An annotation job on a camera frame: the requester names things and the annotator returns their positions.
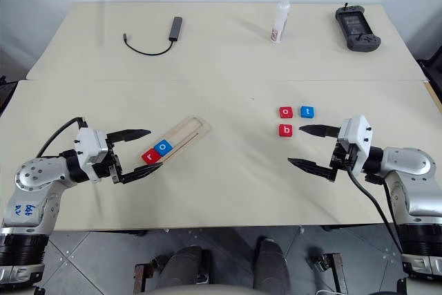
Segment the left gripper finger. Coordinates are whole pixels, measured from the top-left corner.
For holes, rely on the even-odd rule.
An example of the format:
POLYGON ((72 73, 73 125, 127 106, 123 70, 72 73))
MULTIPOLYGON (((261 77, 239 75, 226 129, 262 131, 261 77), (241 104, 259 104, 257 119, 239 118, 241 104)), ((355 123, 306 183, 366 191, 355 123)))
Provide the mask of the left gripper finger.
POLYGON ((134 182, 136 180, 145 178, 154 171, 158 170, 162 165, 163 165, 162 163, 155 163, 155 164, 146 164, 144 166, 137 167, 136 169, 134 169, 129 173, 122 174, 120 176, 120 182, 122 184, 126 184, 129 182, 134 182))
POLYGON ((122 131, 109 133, 107 135, 107 140, 109 142, 129 142, 149 134, 151 134, 151 131, 146 129, 125 129, 122 131))

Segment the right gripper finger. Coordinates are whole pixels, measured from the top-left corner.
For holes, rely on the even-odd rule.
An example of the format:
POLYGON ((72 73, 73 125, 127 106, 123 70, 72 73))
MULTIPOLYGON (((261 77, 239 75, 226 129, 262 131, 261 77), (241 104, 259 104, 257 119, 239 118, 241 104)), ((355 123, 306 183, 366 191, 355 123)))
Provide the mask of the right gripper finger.
POLYGON ((298 167, 299 169, 301 169, 306 173, 317 175, 319 177, 329 180, 330 182, 334 182, 336 179, 336 174, 337 174, 336 169, 318 166, 315 162, 300 158, 288 158, 287 160, 292 165, 298 167))
POLYGON ((324 124, 310 124, 300 126, 299 130, 318 137, 338 137, 340 127, 324 124))

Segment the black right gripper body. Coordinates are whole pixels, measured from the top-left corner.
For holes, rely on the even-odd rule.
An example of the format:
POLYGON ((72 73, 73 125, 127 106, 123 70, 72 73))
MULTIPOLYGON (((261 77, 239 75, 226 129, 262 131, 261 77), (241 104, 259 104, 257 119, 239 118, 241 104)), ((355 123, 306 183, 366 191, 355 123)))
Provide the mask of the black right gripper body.
POLYGON ((351 170, 354 168, 358 159, 358 152, 359 148, 356 144, 347 144, 340 141, 336 142, 329 164, 332 169, 329 179, 331 182, 335 181, 339 170, 347 171, 348 168, 351 170))

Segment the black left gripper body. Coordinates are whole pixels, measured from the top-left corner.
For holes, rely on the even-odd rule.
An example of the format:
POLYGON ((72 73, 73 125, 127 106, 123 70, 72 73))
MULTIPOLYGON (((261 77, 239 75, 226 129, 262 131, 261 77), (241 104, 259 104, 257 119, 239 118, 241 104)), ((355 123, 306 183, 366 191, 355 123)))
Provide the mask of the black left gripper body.
POLYGON ((106 136, 107 152, 100 162, 93 164, 93 170, 98 178, 110 177, 114 183, 122 183, 122 167, 117 154, 113 150, 115 143, 121 142, 122 140, 122 131, 109 133, 106 136))

